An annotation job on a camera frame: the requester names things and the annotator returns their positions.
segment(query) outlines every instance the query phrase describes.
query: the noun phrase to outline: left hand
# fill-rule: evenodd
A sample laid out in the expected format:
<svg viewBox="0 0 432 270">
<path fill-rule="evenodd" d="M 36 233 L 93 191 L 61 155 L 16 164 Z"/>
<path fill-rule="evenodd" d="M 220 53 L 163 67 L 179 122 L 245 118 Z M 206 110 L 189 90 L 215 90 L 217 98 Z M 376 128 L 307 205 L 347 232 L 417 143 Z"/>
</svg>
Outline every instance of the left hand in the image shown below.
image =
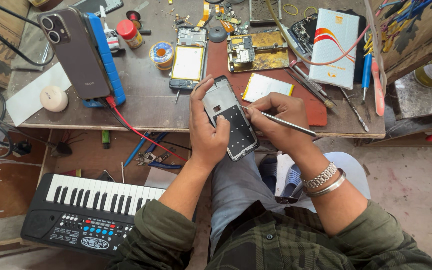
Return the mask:
<svg viewBox="0 0 432 270">
<path fill-rule="evenodd" d="M 216 120 L 216 128 L 209 122 L 203 98 L 213 87 L 212 75 L 204 78 L 190 95 L 189 135 L 192 145 L 191 162 L 212 170 L 226 155 L 230 143 L 231 124 L 224 116 Z"/>
</svg>

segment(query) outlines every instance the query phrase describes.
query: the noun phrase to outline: blue slipper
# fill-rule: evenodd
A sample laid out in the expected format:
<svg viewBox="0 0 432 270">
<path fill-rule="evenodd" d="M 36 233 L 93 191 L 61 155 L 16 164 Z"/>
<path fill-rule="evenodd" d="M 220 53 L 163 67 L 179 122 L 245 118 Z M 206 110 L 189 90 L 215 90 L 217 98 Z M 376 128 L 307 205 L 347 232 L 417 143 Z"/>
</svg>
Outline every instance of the blue slipper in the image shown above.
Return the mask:
<svg viewBox="0 0 432 270">
<path fill-rule="evenodd" d="M 259 173 L 261 174 L 262 181 L 274 195 L 276 193 L 278 157 L 276 155 L 266 155 L 259 165 Z"/>
<path fill-rule="evenodd" d="M 294 164 L 287 170 L 286 183 L 284 184 L 284 190 L 281 197 L 293 197 L 298 199 L 298 193 L 302 190 L 301 170 L 296 166 L 296 164 Z"/>
</svg>

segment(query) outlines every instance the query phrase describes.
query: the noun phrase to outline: electronic keyboard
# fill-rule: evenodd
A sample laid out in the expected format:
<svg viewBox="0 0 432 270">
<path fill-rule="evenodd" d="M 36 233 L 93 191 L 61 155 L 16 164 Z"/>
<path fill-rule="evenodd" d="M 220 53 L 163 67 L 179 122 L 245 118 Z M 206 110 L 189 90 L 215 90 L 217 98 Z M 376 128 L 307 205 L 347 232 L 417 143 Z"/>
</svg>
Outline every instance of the electronic keyboard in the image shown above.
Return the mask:
<svg viewBox="0 0 432 270">
<path fill-rule="evenodd" d="M 111 258 L 133 229 L 136 212 L 164 192 L 47 173 L 29 206 L 21 238 Z"/>
</svg>

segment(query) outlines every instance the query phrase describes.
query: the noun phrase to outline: blue phone holder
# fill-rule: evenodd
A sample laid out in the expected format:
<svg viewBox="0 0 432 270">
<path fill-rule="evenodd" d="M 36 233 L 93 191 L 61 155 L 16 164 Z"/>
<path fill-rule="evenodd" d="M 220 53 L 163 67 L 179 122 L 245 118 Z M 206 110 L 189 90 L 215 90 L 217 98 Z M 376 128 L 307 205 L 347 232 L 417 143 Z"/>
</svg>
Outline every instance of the blue phone holder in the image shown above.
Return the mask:
<svg viewBox="0 0 432 270">
<path fill-rule="evenodd" d="M 101 56 L 101 60 L 103 61 L 107 76 L 113 88 L 113 96 L 116 101 L 116 105 L 123 104 L 126 101 L 126 95 L 124 94 L 123 85 L 121 84 L 121 79 L 118 74 L 118 70 L 116 69 L 116 65 L 114 64 L 113 56 L 111 54 L 110 46 L 106 41 L 106 34 L 103 30 L 103 25 L 98 16 L 93 13 L 87 13 L 90 28 L 93 30 L 94 39 L 96 41 L 96 48 Z M 103 105 L 94 99 L 89 101 L 83 100 L 82 103 L 88 108 L 99 108 L 103 107 Z"/>
</svg>

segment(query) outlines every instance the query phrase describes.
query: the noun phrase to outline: pink handle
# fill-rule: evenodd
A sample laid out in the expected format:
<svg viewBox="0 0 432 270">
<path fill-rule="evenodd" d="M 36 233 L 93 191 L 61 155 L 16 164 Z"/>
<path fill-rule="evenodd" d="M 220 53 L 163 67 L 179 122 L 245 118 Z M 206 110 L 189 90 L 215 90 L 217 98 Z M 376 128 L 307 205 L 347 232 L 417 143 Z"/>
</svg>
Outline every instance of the pink handle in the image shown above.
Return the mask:
<svg viewBox="0 0 432 270">
<path fill-rule="evenodd" d="M 376 98 L 376 113 L 379 116 L 383 116 L 385 114 L 385 95 L 383 94 L 383 87 L 381 86 L 381 81 L 379 80 L 379 67 L 375 58 L 372 59 L 371 72 L 374 78 L 374 95 Z"/>
</svg>

